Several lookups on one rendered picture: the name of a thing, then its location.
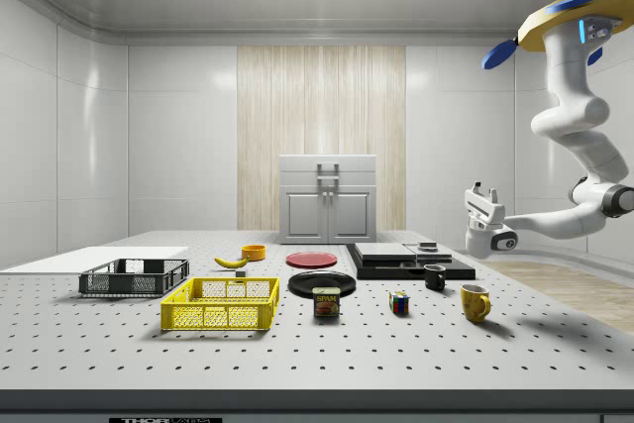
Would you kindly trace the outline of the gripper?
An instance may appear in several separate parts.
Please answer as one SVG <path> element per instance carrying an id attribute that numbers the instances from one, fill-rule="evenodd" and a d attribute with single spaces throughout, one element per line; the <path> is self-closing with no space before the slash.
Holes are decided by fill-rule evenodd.
<path id="1" fill-rule="evenodd" d="M 479 191 L 480 181 L 465 192 L 465 205 L 469 212 L 470 227 L 501 227 L 505 207 L 498 202 L 497 191 L 491 188 L 487 195 Z"/>

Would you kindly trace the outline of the black mug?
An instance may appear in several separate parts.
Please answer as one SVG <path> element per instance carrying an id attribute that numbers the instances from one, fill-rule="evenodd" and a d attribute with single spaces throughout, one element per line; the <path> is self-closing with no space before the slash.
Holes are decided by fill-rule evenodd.
<path id="1" fill-rule="evenodd" d="M 424 278 L 428 289 L 442 291 L 446 286 L 446 268 L 440 264 L 425 264 Z"/>

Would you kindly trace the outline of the yellow mug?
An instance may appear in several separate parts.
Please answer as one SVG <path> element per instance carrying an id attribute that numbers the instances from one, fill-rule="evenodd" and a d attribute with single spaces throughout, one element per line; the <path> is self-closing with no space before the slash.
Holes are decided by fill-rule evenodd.
<path id="1" fill-rule="evenodd" d="M 466 318 L 475 323 L 483 322 L 491 310 L 489 290 L 476 284 L 463 284 L 460 293 Z"/>

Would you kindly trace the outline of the black stove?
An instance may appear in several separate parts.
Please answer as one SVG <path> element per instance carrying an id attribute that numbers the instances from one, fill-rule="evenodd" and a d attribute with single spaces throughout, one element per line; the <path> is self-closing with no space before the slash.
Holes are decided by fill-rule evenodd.
<path id="1" fill-rule="evenodd" d="M 425 252 L 414 244 L 348 244 L 358 279 L 423 279 L 425 264 L 446 268 L 446 279 L 475 279 L 476 270 L 451 254 Z"/>

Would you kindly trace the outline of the white cabinet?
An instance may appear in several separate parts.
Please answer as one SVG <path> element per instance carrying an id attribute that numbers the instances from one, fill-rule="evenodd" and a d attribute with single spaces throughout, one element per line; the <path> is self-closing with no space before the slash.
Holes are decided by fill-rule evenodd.
<path id="1" fill-rule="evenodd" d="M 375 162 L 375 155 L 281 155 L 280 241 L 375 241 Z"/>

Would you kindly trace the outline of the red plate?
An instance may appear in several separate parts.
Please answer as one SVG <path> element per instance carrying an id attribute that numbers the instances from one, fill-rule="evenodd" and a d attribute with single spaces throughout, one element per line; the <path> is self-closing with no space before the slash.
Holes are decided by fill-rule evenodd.
<path id="1" fill-rule="evenodd" d="M 330 267 L 338 261 L 335 255 L 324 252 L 299 252 L 288 255 L 286 263 L 293 267 L 317 269 Z"/>

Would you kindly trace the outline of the flat-sided can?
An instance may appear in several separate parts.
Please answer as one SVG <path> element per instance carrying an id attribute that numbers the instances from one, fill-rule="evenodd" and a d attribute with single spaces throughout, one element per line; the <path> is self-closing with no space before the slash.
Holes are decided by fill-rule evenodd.
<path id="1" fill-rule="evenodd" d="M 340 315 L 339 287 L 314 287 L 312 289 L 314 316 L 338 317 Z"/>

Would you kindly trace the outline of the black plate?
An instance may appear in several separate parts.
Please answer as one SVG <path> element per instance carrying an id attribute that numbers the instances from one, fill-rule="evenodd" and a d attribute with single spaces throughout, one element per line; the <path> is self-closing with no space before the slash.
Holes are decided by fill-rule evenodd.
<path id="1" fill-rule="evenodd" d="M 311 298 L 315 287 L 338 287 L 341 296 L 347 296 L 355 291 L 356 281 L 350 275 L 326 270 L 301 272 L 288 280 L 288 289 L 304 298 Z"/>

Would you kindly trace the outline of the yellow basket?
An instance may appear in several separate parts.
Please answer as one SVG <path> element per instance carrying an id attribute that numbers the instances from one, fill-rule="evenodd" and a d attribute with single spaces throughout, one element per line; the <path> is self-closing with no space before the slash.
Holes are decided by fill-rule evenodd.
<path id="1" fill-rule="evenodd" d="M 279 301 L 277 277 L 193 277 L 160 303 L 164 330 L 267 330 Z"/>

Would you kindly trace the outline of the dark grey basket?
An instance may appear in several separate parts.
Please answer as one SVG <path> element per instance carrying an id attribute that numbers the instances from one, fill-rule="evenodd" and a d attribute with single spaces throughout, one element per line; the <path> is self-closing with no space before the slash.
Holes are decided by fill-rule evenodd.
<path id="1" fill-rule="evenodd" d="M 188 260 L 117 259 L 83 272 L 79 292 L 106 297 L 162 296 L 188 275 Z"/>

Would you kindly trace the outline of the white board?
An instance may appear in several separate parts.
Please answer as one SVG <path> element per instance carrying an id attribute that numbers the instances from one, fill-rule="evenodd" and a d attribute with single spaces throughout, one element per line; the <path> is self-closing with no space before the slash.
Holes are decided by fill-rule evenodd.
<path id="1" fill-rule="evenodd" d="M 0 273 L 82 273 L 117 259 L 168 259 L 186 250 L 187 247 L 87 247 L 2 269 Z"/>

